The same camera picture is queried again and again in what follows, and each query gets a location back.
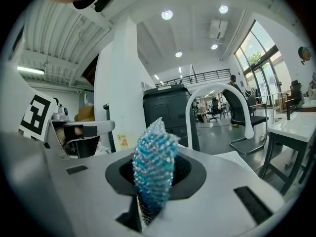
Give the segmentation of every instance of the desk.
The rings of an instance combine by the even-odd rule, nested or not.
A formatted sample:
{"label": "desk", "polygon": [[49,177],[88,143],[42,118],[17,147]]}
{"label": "desk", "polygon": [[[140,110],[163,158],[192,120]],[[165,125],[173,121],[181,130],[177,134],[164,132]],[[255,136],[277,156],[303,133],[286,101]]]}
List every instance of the desk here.
{"label": "desk", "polygon": [[308,97],[304,97],[305,104],[303,105],[304,113],[316,112],[316,100],[310,100]]}
{"label": "desk", "polygon": [[[264,178],[267,169],[271,169],[285,182],[281,189],[281,194],[284,195],[292,185],[300,169],[306,150],[313,144],[316,131],[316,113],[292,113],[291,120],[284,118],[271,125],[268,131],[270,132],[269,145],[265,163],[259,172],[259,177]],[[298,151],[289,176],[284,175],[270,163],[275,143],[281,143]]]}

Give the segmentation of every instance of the chair armrest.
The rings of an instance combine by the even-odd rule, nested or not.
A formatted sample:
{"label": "chair armrest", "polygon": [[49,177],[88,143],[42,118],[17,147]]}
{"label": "chair armrest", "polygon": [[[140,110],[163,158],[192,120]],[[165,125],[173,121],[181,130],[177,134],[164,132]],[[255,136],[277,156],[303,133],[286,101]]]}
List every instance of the chair armrest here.
{"label": "chair armrest", "polygon": [[254,107],[259,107],[259,106],[263,106],[264,108],[267,108],[267,104],[257,104],[257,105],[252,105],[249,106],[250,108],[254,108]]}

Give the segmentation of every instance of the dark hair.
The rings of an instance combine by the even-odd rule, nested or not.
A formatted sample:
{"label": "dark hair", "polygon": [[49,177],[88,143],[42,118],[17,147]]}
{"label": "dark hair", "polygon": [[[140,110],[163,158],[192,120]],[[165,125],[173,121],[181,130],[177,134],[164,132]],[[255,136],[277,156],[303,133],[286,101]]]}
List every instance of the dark hair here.
{"label": "dark hair", "polygon": [[301,63],[302,63],[303,65],[305,65],[305,64],[304,64],[304,63],[305,63],[305,60],[304,60],[304,58],[303,58],[303,53],[302,53],[303,47],[302,47],[302,46],[299,47],[299,49],[298,49],[297,51],[298,51],[298,56],[300,56],[300,58],[302,59]]}

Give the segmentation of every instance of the chair seat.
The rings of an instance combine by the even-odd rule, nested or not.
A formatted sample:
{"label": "chair seat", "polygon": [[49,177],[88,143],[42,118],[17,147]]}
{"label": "chair seat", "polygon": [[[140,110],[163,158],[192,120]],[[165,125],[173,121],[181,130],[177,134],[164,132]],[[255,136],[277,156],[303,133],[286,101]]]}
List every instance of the chair seat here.
{"label": "chair seat", "polygon": [[[263,116],[250,116],[250,121],[251,121],[251,125],[254,126],[254,125],[258,125],[258,124],[261,124],[263,122],[266,122],[266,117],[263,117]],[[234,119],[231,119],[231,123],[232,124],[239,124],[239,125],[243,125],[245,126],[246,125],[246,122],[245,121],[239,121],[239,120],[234,120]]]}

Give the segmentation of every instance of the table leg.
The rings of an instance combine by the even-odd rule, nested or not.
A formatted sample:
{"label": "table leg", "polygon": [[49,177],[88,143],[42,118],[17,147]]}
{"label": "table leg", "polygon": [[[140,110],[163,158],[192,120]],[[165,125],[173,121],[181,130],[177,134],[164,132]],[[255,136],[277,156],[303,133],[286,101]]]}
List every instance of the table leg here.
{"label": "table leg", "polygon": [[268,144],[265,163],[263,164],[263,167],[261,168],[259,175],[258,175],[262,179],[265,177],[265,174],[267,172],[268,165],[271,161],[274,146],[275,146],[275,141],[272,138],[269,138],[269,144]]}
{"label": "table leg", "polygon": [[288,189],[291,187],[301,165],[302,165],[302,161],[304,159],[304,155],[305,155],[305,150],[300,150],[297,153],[297,157],[296,160],[294,162],[294,166],[292,168],[292,171],[288,177],[288,182],[285,183],[285,185],[283,186],[282,190],[281,190],[281,194],[285,195],[285,193],[288,191]]}

